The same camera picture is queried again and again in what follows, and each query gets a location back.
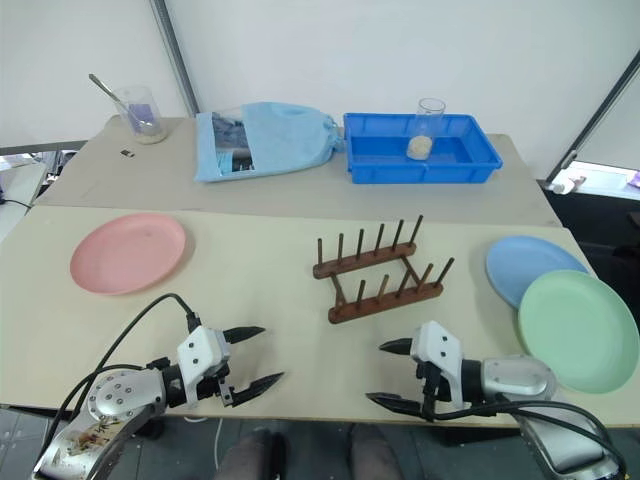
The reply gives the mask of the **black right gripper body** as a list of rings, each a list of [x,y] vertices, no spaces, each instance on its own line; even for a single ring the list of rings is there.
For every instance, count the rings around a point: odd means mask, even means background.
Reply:
[[[419,362],[416,367],[416,378],[423,381],[421,415],[428,421],[435,419],[437,401],[451,401],[449,383],[441,373],[441,369],[431,362]]]

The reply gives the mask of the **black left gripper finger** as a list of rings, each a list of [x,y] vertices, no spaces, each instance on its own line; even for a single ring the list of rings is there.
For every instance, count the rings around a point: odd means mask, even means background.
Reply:
[[[265,329],[259,326],[241,326],[223,331],[223,336],[228,344],[237,344],[263,333]]]
[[[252,381],[249,386],[239,392],[232,391],[232,406],[237,407],[246,402],[249,402],[270,389],[282,376],[283,372],[278,372],[264,376],[262,378]]]

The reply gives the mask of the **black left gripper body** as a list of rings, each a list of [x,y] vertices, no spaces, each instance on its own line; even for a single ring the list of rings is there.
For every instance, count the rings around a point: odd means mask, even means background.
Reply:
[[[196,384],[196,395],[198,400],[210,397],[218,397],[224,407],[235,405],[234,387],[231,386],[227,377],[230,374],[230,367],[227,360],[222,360],[214,365],[198,363],[199,381]]]

